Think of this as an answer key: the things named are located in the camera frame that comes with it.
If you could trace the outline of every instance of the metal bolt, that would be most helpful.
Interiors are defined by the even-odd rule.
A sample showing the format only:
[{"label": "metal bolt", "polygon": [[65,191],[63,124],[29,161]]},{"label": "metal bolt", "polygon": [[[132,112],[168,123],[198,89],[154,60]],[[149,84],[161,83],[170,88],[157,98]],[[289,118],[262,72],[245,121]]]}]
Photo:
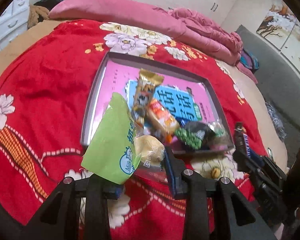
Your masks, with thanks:
[{"label": "metal bolt", "polygon": [[71,177],[66,177],[66,178],[63,179],[63,183],[64,184],[70,184],[72,182],[72,180],[73,179]]},{"label": "metal bolt", "polygon": [[222,182],[223,184],[229,184],[229,183],[230,183],[230,179],[229,179],[228,177],[222,177],[222,178],[221,178],[221,182]]},{"label": "metal bolt", "polygon": [[193,170],[191,169],[186,169],[183,171],[184,174],[188,175],[188,176],[191,176],[193,174]]}]

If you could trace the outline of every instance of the green snack package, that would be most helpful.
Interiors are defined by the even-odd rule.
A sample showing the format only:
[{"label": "green snack package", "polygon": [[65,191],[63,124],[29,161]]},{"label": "green snack package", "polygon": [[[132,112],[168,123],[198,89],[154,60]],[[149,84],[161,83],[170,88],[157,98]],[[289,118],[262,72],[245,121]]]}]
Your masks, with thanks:
[{"label": "green snack package", "polygon": [[83,156],[81,166],[117,184],[123,184],[140,163],[134,147],[136,126],[127,102],[113,93],[102,120]]}]

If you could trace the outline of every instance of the gold candy wrapper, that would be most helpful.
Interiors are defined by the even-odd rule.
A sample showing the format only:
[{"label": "gold candy wrapper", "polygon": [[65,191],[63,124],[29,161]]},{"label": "gold candy wrapper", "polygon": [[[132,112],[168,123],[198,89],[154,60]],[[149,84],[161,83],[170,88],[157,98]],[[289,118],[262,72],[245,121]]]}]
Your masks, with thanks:
[{"label": "gold candy wrapper", "polygon": [[163,80],[163,76],[151,71],[145,69],[139,71],[138,85],[134,95],[131,115],[141,127],[144,125],[146,110],[152,100],[155,89],[162,84]]}]

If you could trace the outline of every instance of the orange patterned stripe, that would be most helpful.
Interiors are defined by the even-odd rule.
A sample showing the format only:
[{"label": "orange patterned stripe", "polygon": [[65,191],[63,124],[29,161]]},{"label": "orange patterned stripe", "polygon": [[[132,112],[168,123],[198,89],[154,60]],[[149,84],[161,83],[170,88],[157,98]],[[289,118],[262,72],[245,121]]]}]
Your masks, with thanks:
[{"label": "orange patterned stripe", "polygon": [[41,196],[47,198],[48,195],[45,193],[39,183],[31,155],[28,153],[25,147],[21,145],[15,134],[8,128],[4,127],[2,130],[0,130],[0,143],[7,149],[16,164],[19,165],[19,167],[27,174],[35,190]]}]

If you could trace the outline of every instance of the red blanket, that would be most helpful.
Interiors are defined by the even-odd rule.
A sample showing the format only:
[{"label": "red blanket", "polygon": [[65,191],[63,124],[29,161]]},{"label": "red blanket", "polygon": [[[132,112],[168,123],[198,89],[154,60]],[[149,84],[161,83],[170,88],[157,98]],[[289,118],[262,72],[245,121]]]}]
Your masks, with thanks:
[{"label": "red blanket", "polygon": [[[64,176],[89,175],[80,166],[82,120],[96,70],[109,50],[207,78],[230,129],[243,122],[251,147],[266,154],[252,109],[213,58],[160,33],[91,20],[62,23],[0,77],[0,203],[22,224]],[[230,173],[237,178],[235,164]],[[237,180],[236,185],[247,198],[251,196],[248,179]],[[185,201],[173,200],[166,186],[130,179],[124,195],[108,206],[113,239],[182,238]]]}]

